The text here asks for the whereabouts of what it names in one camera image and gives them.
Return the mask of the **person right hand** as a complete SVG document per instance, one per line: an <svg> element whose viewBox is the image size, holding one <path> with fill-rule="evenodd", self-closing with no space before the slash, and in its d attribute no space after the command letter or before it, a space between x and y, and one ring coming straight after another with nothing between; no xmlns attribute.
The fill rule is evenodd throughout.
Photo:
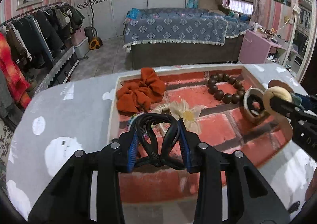
<svg viewBox="0 0 317 224"><path fill-rule="evenodd" d="M314 171L313 178L310 181L310 184L305 193L305 201L308 201L312 197L312 195L315 194L316 190L317 190L317 168Z"/></svg>

